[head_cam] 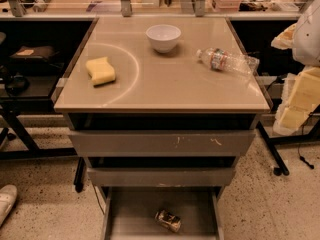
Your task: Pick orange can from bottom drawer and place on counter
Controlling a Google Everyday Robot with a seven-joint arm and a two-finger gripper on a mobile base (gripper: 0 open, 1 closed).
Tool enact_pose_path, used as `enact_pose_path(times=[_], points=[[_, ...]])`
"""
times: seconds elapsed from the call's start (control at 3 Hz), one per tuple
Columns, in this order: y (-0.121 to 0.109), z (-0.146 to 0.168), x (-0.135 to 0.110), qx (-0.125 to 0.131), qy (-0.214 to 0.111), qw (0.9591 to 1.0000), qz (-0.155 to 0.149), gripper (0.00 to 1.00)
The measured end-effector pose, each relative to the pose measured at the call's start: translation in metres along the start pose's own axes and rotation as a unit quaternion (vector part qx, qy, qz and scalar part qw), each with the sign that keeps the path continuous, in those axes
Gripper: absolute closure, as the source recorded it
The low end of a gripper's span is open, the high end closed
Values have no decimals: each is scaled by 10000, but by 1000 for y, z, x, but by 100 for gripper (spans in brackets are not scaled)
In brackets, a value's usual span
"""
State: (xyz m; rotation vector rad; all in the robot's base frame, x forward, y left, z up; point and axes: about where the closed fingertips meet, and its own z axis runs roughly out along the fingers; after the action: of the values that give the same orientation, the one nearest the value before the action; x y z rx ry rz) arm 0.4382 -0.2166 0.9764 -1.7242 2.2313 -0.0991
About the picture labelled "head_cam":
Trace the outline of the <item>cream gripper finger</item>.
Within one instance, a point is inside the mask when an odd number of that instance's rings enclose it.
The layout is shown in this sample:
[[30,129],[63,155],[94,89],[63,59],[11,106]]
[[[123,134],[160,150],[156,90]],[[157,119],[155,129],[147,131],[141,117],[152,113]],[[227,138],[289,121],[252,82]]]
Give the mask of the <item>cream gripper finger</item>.
[[289,73],[284,80],[273,131],[285,136],[293,134],[319,105],[320,68],[305,66],[297,75]]

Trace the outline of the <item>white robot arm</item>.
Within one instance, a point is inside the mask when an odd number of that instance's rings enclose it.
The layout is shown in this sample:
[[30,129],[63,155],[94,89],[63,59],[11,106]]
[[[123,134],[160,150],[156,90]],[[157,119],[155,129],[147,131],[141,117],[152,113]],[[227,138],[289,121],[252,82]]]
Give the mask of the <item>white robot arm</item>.
[[291,49],[293,59],[304,65],[300,73],[289,73],[285,78],[282,102],[275,115],[273,130],[288,136],[298,131],[320,105],[320,0],[313,0],[271,46]]

